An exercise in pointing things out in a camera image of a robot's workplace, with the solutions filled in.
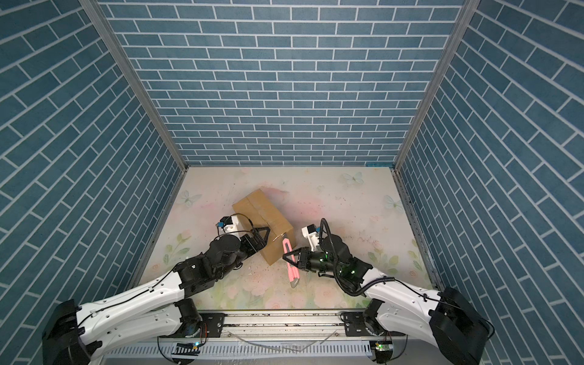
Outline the pink utility knife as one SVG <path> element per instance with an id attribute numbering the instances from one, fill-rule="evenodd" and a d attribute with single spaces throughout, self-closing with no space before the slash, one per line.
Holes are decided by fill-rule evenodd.
<path id="1" fill-rule="evenodd" d="M 289 253 L 292 251 L 292 247 L 290 244 L 290 240 L 288 239 L 287 235 L 284 234 L 282 240 L 282 246 L 284 250 L 283 260 L 287 263 L 287 273 L 288 278 L 290 281 L 290 286 L 295 288 L 300 281 L 300 273 L 298 268 L 294 265 L 296 262 L 293 256 L 290 256 Z"/>

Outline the brown cardboard express box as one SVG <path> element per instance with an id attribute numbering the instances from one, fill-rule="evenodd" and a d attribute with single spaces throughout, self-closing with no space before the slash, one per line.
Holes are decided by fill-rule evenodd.
<path id="1" fill-rule="evenodd" d="M 268 242 L 260 254 L 269 266 L 275 264 L 284 255 L 284 236 L 290 240 L 291 247 L 296 247 L 292 224 L 269 200 L 260 189 L 250 193 L 232 205 L 235 213 L 248 217 L 255 228 L 270 228 Z"/>

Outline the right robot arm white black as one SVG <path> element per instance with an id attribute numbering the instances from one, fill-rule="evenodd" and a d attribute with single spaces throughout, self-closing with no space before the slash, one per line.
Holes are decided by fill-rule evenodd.
<path id="1" fill-rule="evenodd" d="M 435 346 L 453 364 L 479 364 L 494 327 L 456 289 L 424 289 L 390 277 L 353 256 L 341 237 L 307 235 L 309 246 L 283 259 L 300 271 L 335 280 L 351 297 L 370 299 L 363 316 L 374 334 L 400 332 Z"/>

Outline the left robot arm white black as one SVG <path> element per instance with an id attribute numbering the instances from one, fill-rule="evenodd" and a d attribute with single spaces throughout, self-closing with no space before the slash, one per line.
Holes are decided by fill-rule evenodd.
<path id="1" fill-rule="evenodd" d="M 60 303 L 43 330 L 43 363 L 89 364 L 144 339 L 202 335 L 193 295 L 241 268 L 244 260 L 266 247 L 269 234 L 268 227 L 223 233 L 206 252 L 146 284 L 100 301 Z"/>

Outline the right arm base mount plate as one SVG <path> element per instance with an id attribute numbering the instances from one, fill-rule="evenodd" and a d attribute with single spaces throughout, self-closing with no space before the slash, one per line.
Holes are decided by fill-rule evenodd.
<path id="1" fill-rule="evenodd" d="M 387 333 L 377 320 L 377 315 L 371 311 L 341 312 L 339 317 L 345 325 L 347 337 L 383 337 Z"/>

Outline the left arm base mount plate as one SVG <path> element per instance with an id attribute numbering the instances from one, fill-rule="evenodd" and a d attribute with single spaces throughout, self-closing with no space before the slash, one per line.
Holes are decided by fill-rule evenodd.
<path id="1" fill-rule="evenodd" d="M 218 339 L 224 328 L 225 313 L 199 313 L 182 322 L 179 334 L 184 338 Z"/>

